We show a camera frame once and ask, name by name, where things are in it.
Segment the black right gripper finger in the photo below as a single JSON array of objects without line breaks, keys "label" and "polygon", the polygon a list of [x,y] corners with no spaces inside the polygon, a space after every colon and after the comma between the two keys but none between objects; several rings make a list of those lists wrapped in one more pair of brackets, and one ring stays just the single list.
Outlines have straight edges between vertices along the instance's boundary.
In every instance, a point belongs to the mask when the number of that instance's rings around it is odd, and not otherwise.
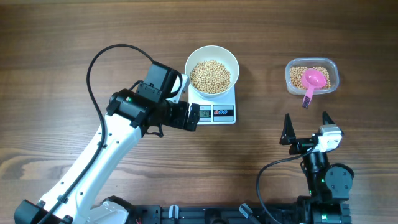
[{"label": "black right gripper finger", "polygon": [[280,145],[292,145],[296,143],[296,135],[290,115],[287,113],[284,118],[284,128],[280,137]]},{"label": "black right gripper finger", "polygon": [[331,119],[329,114],[324,111],[322,113],[322,135],[323,136],[330,136],[330,135],[341,135],[344,136],[344,132],[335,124],[335,122]]}]

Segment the pink plastic measuring scoop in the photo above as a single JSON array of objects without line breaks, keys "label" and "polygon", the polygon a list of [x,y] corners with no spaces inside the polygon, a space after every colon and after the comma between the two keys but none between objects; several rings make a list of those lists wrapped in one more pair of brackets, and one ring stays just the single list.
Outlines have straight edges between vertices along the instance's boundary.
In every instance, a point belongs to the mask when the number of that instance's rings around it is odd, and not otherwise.
[{"label": "pink plastic measuring scoop", "polygon": [[322,72],[316,69],[308,69],[303,73],[302,85],[307,89],[303,98],[302,106],[308,109],[314,91],[316,89],[321,89],[326,85],[326,78]]}]

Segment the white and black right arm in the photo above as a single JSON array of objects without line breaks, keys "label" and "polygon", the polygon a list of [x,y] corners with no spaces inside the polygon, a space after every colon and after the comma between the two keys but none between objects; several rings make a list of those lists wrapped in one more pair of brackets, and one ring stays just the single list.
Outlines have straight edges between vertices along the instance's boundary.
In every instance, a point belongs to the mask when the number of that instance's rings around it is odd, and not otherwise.
[{"label": "white and black right arm", "polygon": [[288,114],[284,118],[281,145],[290,146],[289,154],[302,158],[300,166],[306,176],[309,196],[299,196],[297,211],[299,223],[352,222],[349,192],[353,186],[353,170],[342,164],[330,164],[328,153],[338,149],[343,131],[327,112],[322,113],[323,124],[309,138],[297,138]]}]

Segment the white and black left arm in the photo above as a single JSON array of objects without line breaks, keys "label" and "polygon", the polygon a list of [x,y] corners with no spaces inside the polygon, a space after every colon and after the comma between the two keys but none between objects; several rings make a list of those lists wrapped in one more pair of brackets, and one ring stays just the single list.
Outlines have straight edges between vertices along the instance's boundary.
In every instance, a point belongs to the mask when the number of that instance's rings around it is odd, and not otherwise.
[{"label": "white and black left arm", "polygon": [[133,223],[134,207],[117,197],[93,204],[120,160],[151,127],[194,131],[199,105],[180,101],[189,78],[154,62],[136,90],[122,89],[109,99],[106,114],[89,145],[69,171],[37,203],[21,202],[16,223]]}]

